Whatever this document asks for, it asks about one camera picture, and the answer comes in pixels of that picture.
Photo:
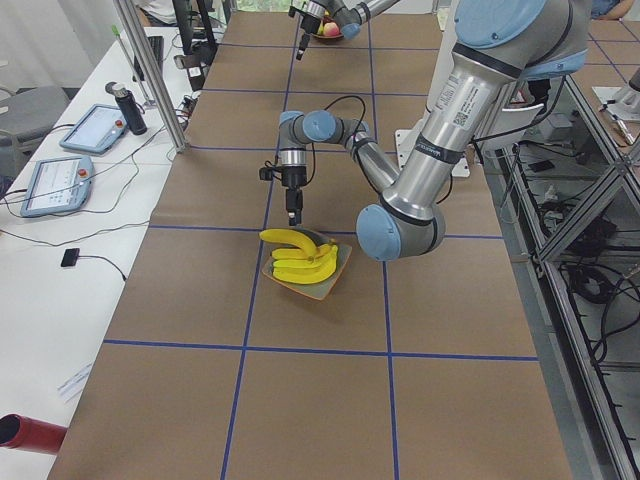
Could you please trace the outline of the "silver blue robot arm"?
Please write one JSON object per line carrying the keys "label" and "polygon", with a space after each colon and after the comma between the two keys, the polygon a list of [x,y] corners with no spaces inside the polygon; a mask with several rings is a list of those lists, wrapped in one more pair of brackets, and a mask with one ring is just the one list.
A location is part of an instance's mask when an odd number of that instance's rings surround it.
{"label": "silver blue robot arm", "polygon": [[301,17],[300,28],[303,31],[297,47],[296,59],[298,61],[302,59],[309,45],[311,36],[318,33],[326,12],[328,12],[329,17],[337,23],[343,37],[352,39],[360,33],[362,25],[397,3],[399,3],[399,0],[361,1],[353,8],[347,7],[345,3],[340,0],[303,1],[301,8],[291,3],[288,16],[293,18],[298,14]]}
{"label": "silver blue robot arm", "polygon": [[452,71],[403,167],[369,137],[361,120],[326,110],[283,112],[276,170],[286,188],[290,225],[302,222],[307,145],[341,144],[379,198],[357,218],[362,250],[391,261],[437,248],[445,232],[437,196],[500,89],[579,70],[586,60],[591,8],[589,1],[460,2],[453,15]]}

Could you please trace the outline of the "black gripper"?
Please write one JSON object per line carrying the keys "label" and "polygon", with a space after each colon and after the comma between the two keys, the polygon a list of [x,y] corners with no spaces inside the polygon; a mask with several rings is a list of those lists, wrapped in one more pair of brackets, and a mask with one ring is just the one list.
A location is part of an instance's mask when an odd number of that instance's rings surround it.
{"label": "black gripper", "polygon": [[281,183],[286,188],[285,208],[290,226],[302,223],[303,192],[301,188],[308,184],[307,166],[304,164],[286,164],[282,167]]}
{"label": "black gripper", "polygon": [[302,60],[304,53],[306,52],[309,45],[310,35],[316,35],[321,26],[320,17],[316,17],[314,15],[311,15],[310,13],[303,12],[301,14],[301,18],[301,28],[304,33],[302,34],[296,50],[295,59],[297,61]]}

